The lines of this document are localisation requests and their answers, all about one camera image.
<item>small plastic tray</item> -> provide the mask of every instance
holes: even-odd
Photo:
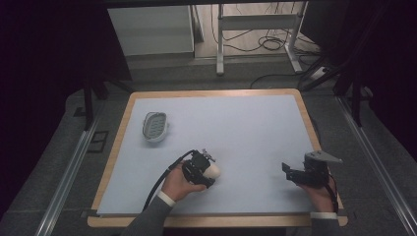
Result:
[[[163,112],[150,112],[144,121],[143,133],[147,141],[156,143],[166,136],[168,120]]]

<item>black mat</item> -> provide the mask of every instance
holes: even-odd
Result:
[[[225,71],[224,77],[217,77],[213,65],[142,69],[132,71],[134,80],[126,85],[136,90],[247,89],[259,76],[291,73],[288,62],[230,64],[226,65]],[[254,84],[254,89],[293,89],[296,88],[297,83],[295,77],[270,77],[258,81]],[[129,94],[122,89],[112,84],[106,85],[110,96],[96,128],[96,142],[89,146],[89,152],[84,157],[52,235],[110,236],[123,230],[91,228],[87,225],[89,208],[129,99]],[[344,160],[342,165],[330,166],[349,217],[349,223],[343,227],[344,235],[407,235],[353,136],[337,101],[331,95],[330,87],[324,85],[302,95],[309,114],[317,124],[323,150]],[[84,117],[74,116],[80,111],[79,107],[83,106],[82,92],[76,92],[68,98],[66,113],[55,136],[0,223],[0,235],[34,234],[85,125]],[[411,157],[408,153],[381,125],[366,103],[363,105],[363,110],[363,123],[370,139],[381,153],[395,183],[415,208],[417,188],[412,182],[417,173],[416,164],[410,161]],[[212,234],[230,235],[242,232],[239,230],[241,229]],[[282,231],[278,229],[253,231],[253,235],[275,233],[279,235]],[[204,232],[193,231],[191,234],[204,235]],[[308,235],[309,229],[289,228],[286,234]]]

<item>hand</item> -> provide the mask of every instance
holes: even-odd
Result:
[[[161,191],[178,202],[192,192],[201,192],[205,189],[206,185],[193,185],[185,179],[180,163],[166,176]]]
[[[328,184],[335,193],[335,183],[333,178],[329,178]],[[325,187],[315,189],[306,185],[298,185],[307,195],[309,195],[314,207],[318,212],[334,212],[333,204],[331,203],[331,197],[328,190]]]

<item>metal frame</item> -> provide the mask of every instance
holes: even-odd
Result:
[[[398,214],[399,219],[405,227],[408,235],[417,235],[417,219],[413,213],[413,209],[408,204],[402,193],[396,187],[395,183],[389,176],[384,164],[381,162],[380,157],[369,141],[364,130],[359,127],[355,120],[350,116],[350,107],[347,101],[341,97],[337,97],[336,101],[339,103],[340,108],[346,118],[353,134],[355,135],[360,147],[365,153],[369,164],[374,169],[374,172],[381,183],[384,191],[387,194],[393,208]]]
[[[100,101],[95,111],[95,118],[92,121],[89,130],[83,131],[79,142],[77,143],[76,149],[67,165],[62,179],[55,191],[52,200],[43,215],[43,219],[40,221],[39,226],[36,230],[35,236],[49,236],[52,234],[53,228],[55,227],[56,221],[61,213],[62,207],[67,200],[68,194],[70,193],[71,187],[76,179],[78,170],[80,169],[81,163],[83,162],[85,153],[89,146],[89,142],[94,134],[95,128],[97,127],[98,121],[101,118],[101,113],[104,108],[104,101]]]
[[[224,16],[223,4],[218,4],[218,44],[216,72],[219,76],[224,74],[224,30],[292,30],[288,43],[284,45],[285,51],[291,61],[295,73],[302,72],[300,63],[294,53],[294,43],[304,17],[307,2],[303,2],[297,14],[287,15],[251,15],[251,16]]]

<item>wrist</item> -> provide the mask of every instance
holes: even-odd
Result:
[[[333,204],[330,199],[313,201],[313,205],[317,212],[334,212]]]
[[[172,198],[169,197],[167,194],[165,194],[163,191],[159,191],[157,196],[160,197],[170,207],[174,207],[175,204],[176,204],[176,202],[174,200],[172,200]]]

